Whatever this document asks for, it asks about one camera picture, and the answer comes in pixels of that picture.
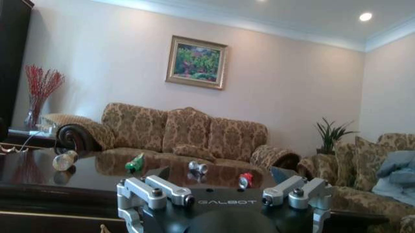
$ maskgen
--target framed painting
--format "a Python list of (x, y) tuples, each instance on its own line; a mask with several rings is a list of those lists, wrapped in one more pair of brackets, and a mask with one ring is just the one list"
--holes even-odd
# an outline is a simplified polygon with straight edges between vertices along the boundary
[(173, 36), (165, 81), (222, 89), (228, 46)]

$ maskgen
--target beige wall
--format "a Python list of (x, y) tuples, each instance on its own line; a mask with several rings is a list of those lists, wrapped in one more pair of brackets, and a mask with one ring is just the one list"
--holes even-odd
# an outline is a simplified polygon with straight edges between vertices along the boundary
[[(216, 117), (257, 121), (269, 144), (312, 155), (321, 116), (357, 128), (364, 54), (85, 0), (36, 0), (24, 64), (68, 79), (44, 112), (100, 119), (108, 102), (156, 109), (192, 106)], [(222, 91), (165, 83), (170, 36), (229, 46)], [(21, 78), (13, 125), (26, 112)]]
[(415, 34), (365, 55), (360, 132), (415, 133)]

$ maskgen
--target blue cloth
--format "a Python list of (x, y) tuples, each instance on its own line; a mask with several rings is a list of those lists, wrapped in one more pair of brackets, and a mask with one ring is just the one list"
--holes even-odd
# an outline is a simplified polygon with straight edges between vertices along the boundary
[(372, 192), (415, 206), (415, 151), (388, 153)]

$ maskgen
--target potted plant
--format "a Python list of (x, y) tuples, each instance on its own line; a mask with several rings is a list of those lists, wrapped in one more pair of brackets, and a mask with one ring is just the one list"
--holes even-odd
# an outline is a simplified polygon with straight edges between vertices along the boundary
[(356, 131), (345, 131), (345, 128), (351, 125), (353, 121), (349, 123), (344, 123), (339, 127), (333, 127), (333, 121), (328, 123), (327, 119), (323, 117), (323, 123), (317, 122), (317, 125), (315, 126), (321, 139), (323, 139), (323, 145), (321, 148), (317, 149), (317, 154), (335, 154), (335, 151), (332, 150), (335, 142), (340, 140), (340, 138), (349, 133), (357, 133)]

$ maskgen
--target green toy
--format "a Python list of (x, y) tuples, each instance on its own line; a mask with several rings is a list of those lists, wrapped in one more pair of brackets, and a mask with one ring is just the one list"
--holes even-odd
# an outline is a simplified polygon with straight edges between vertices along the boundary
[(142, 168), (144, 153), (141, 153), (130, 162), (125, 163), (125, 169), (129, 173), (140, 171)]

